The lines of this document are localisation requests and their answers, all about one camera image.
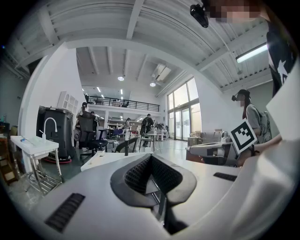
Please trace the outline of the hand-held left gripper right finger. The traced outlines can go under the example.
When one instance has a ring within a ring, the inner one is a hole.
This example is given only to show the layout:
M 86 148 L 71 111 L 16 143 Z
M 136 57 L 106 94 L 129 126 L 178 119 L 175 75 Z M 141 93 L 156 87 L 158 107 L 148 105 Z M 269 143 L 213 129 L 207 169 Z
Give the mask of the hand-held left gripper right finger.
M 172 160 L 152 154 L 158 172 L 172 179 L 171 192 L 179 203 L 165 205 L 165 229 L 179 232 L 204 217 L 225 196 L 232 186 L 239 168 L 208 165 L 188 160 Z

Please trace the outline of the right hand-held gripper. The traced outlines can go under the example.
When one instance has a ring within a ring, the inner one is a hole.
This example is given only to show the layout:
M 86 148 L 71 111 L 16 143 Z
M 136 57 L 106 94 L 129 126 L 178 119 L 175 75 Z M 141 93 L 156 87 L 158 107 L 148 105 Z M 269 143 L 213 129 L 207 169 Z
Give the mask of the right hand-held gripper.
M 252 146 L 257 141 L 257 137 L 251 128 L 247 119 L 244 119 L 238 126 L 223 136 L 220 142 L 205 143 L 193 145 L 186 148 L 186 160 L 209 164 L 219 165 L 220 157 L 213 156 L 213 150 L 218 147 L 224 149 L 222 157 L 225 159 L 226 166 L 235 166 L 240 158 L 241 153 Z

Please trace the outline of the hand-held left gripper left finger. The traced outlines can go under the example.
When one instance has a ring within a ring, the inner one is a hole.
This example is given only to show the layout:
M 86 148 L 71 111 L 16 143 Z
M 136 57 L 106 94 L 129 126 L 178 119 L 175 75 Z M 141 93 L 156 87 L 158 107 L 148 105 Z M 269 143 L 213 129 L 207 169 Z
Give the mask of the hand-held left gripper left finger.
M 133 155 L 85 170 L 47 194 L 33 210 L 33 228 L 47 240 L 166 240 L 170 234 L 150 209 L 126 205 L 113 193 L 111 175 L 137 160 Z M 46 224 L 71 195 L 84 200 L 63 232 Z

